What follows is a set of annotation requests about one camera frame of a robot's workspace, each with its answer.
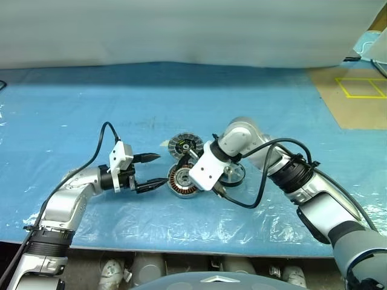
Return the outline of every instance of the gray floor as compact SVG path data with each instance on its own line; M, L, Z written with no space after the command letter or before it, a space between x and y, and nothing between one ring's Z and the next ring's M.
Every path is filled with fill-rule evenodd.
M105 252L91 250L71 250L68 266L62 274L66 290L96 290L104 263L112 257L124 258L130 266L134 253ZM165 254L167 273L185 271L205 271L209 266L209 256ZM270 266L282 269L285 265L297 265L304 270L308 289L336 290L344 289L343 279L333 259L267 259L251 258L257 274L268 276ZM120 290L128 289L122 283Z

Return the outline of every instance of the blue plastic sheet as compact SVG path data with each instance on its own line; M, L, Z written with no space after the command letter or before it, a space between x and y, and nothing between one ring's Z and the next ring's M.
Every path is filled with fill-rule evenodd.
M343 130L307 73L300 69L147 63L0 71L0 239L20 242L40 206L67 171L95 150L106 120L135 153L162 158L136 165L139 181L164 177L175 160L165 141L192 132L204 141L236 116L262 131L303 141L320 168L337 179L387 233L387 154L383 130ZM106 132L94 165L106 164ZM248 162L233 194L252 201L261 175ZM179 199L154 192L104 192L92 198L74 247L330 256L296 216L296 207L268 181L262 203L248 210L211 192Z

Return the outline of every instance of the black wire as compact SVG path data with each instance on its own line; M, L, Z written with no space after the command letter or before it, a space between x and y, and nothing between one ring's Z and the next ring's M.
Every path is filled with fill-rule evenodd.
M27 242L29 241L31 235L33 234L33 231L35 229L37 229L37 227L39 226L39 223L41 222L41 219L42 219L42 215L46 209L46 206L47 206L47 203L48 201L50 200L50 198L67 182L69 181L74 175L78 174L80 171L82 171L83 169L85 169L86 167L88 167L91 163L93 163L93 161L97 158L100 150L101 150L101 146L102 146L102 141L103 141L103 134L105 133L105 128L106 126L109 126L113 135L114 135L114 139L115 139L115 142L118 142L120 140L119 136L117 135L117 132L115 131L113 125L110 123L110 122L104 122L104 124L102 125L101 127L101 131L100 131L100 134L99 134L99 139L98 139L98 144L97 144L97 148L96 148L96 151L94 152L94 155L93 157L90 158L90 160L88 162L86 162L84 165L82 165L81 167L79 167L77 170L69 173L69 175L66 176L65 179L63 179L55 188L54 190L50 193L50 195L48 196L48 198L43 202L42 206L41 206L41 210L35 220L35 223L33 225L33 228L30 230L30 232L27 234L27 236L25 237L25 239L23 240L21 246L19 247L18 251L16 252L15 256L12 258L12 261L10 262L10 264L8 265L7 269L4 271L3 275L1 276L0 278L0 288L2 286L2 284L4 283L4 281L6 280L6 278L8 277L8 275L11 273L12 269L14 268L16 262L20 259L24 249L25 249L25 246L27 245Z
M371 218L368 216L368 214L366 213L366 211L363 209L363 207L356 201L356 199L354 199L351 194L345 190L345 188L343 188L337 181L335 181L332 177L330 177L329 175L327 175L326 173L324 173L323 171L319 170L316 168L316 165L317 164L313 164L312 162L312 159L311 159L311 154L310 154L310 151L309 149L304 145L302 144L301 142L297 141L297 140L294 140L294 139L290 139L290 138L278 138L278 139L275 139L275 140L271 140L253 150L251 150L249 153L245 154L242 156L242 158L245 158L247 156L250 156L251 154L254 154L256 153L257 151L265 148L268 146L268 144L271 144L270 148L268 149L267 151L267 154L266 154L266 157L265 157L265 162L264 162L264 168L262 170L262 179L261 179L261 185L259 186L259 190L258 190L258 195L257 195L257 198L256 198L256 202L254 202L254 204L251 204L251 205L247 205L247 204L244 204L242 202L239 202L233 198L231 198L230 196L227 196L227 195L222 195L222 197L224 197L226 200L228 201L231 201L233 202L234 204L237 204L237 205L240 205L242 207L245 207L245 208L255 208L256 206L258 206L258 204L260 203L262 197L263 197L263 190L265 188L265 184L262 184L263 182L266 183L266 176L267 176L267 170L268 170L268 161L270 160L270 157L272 155L272 151L275 147L279 147L281 148L289 157L293 157L294 154L289 151L286 147L284 147L283 145L281 144L276 144L276 142L291 142L291 143L295 143L297 145L299 145L301 148L303 148L303 150L305 151L305 153L307 154L307 159L308 159L308 162L305 163L305 165L307 166L310 166L312 168L312 170L318 174L320 174L322 177L324 177L327 181L329 181L330 183L332 183L332 185L334 185L338 190L340 190L344 195L345 197L353 204L353 206L355 206L358 211L360 212L360 214L363 216L364 220L366 220L367 224L369 225L370 229L378 232L375 224L373 223L373 221L371 220Z
M299 147L301 147L305 151L305 154L307 155L308 163L312 164L312 155L311 155L308 147L304 143L301 143L300 141L295 140L295 139L291 139L291 138L278 138L278 139L270 140L270 141L258 146L257 148L251 150L250 152L247 152L246 154L242 155L242 158L249 157L250 155L260 151L261 149L263 149L269 145L272 145L275 143L281 143L281 142L294 143L294 144L298 145Z
M267 179L267 171L269 168L268 162L270 161L270 157L272 156L273 149L277 146L277 144L272 144L269 149L267 150L264 168L262 170L262 178L261 178L261 184L259 186L258 194L256 196L255 202L253 204L244 204L243 202L237 201L236 199L231 198L228 195L222 195L226 200L233 202L234 204L237 204L244 208L256 208L258 204L261 202L262 197L264 195L265 185L266 185L266 179Z
M0 83L1 83L1 86L0 86L0 91L1 91L2 89L4 89L7 86L7 83L3 80L0 80Z
M387 79L386 71L382 68L380 68L380 65L373 59L371 59L372 66L383 76Z

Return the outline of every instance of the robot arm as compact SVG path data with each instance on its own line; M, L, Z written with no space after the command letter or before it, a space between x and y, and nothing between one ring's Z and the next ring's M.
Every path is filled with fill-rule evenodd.
M204 145L204 153L189 176L197 187L212 190L235 158L270 140L251 119L236 118L219 138ZM248 159L262 170L267 152L265 147ZM299 155L290 155L278 146L267 162L267 176L298 205L297 214L311 234L332 244L336 263L349 286L387 288L387 237L361 226L356 207Z
M39 224L27 227L32 234L7 289L64 289L64 282L57 276L67 264L66 251L89 199L109 189L119 192L130 188L143 193L163 185L166 178L143 184L134 178L134 163L159 157L154 153L133 155L130 145L118 140L109 156L110 167L85 168L65 182L48 200Z

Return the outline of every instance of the blue table surface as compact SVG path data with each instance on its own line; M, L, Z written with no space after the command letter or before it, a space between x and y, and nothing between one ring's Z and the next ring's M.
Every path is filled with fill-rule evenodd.
M210 140L240 115L303 141L387 233L386 131L341 129L304 69L144 63L2 70L0 79L8 83L0 92L0 240L24 238L22 227L61 177L93 154L104 121L135 153L162 155L136 166L145 181L165 177L175 162L165 140L187 131ZM112 145L107 133L95 165L108 162ZM244 165L246 180L233 194L251 201L260 173ZM253 210L211 192L179 199L166 185L142 195L104 192L90 200L73 247L331 256L271 181Z

